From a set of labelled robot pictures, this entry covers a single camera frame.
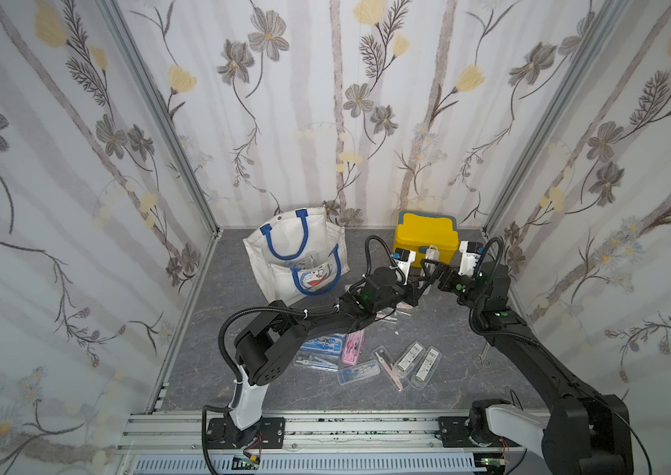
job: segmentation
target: white canvas bag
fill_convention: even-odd
[[[344,228],[328,222],[324,207],[286,211],[244,239],[264,297],[291,305],[336,288],[346,262]]]

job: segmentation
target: pink case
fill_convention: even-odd
[[[341,361],[347,365],[355,365],[359,361],[359,351],[362,349],[364,341],[364,329],[350,333],[346,337],[346,343],[343,346]]]

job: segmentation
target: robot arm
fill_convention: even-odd
[[[370,239],[380,241],[389,252],[380,238],[371,236],[368,242]],[[291,309],[275,301],[233,315],[219,337],[222,356],[236,375],[235,396],[225,411],[225,439],[240,447],[254,437],[267,385],[291,364],[305,341],[366,328],[380,310],[400,302],[416,306],[423,292],[437,281],[439,290],[457,295],[457,302],[471,309],[473,331],[517,366],[550,411],[549,418],[538,418],[518,411],[508,401],[476,401],[470,413],[474,439],[483,442],[507,437],[542,456],[552,473],[633,473],[625,404],[578,379],[507,306],[510,278],[507,266],[499,264],[501,252],[493,262],[484,262],[489,246],[497,239],[483,248],[472,276],[460,273],[457,267],[423,259],[424,277],[407,279],[404,272],[398,272],[398,277],[398,264],[389,253],[391,268],[370,272],[368,258],[368,272],[333,307]],[[239,314],[253,312],[258,315],[234,341],[233,360],[227,355],[224,332]]]

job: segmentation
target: yellow box lid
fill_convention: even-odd
[[[438,249],[457,250],[457,222],[452,216],[402,211],[398,215],[396,241],[417,247],[435,244]]]

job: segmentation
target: floral wallpaper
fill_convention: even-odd
[[[128,71],[94,4],[0,2],[0,473],[111,468],[210,240]]]
[[[498,233],[541,341],[671,473],[671,1],[631,2]]]
[[[602,6],[118,3],[223,226],[323,204],[482,226]]]

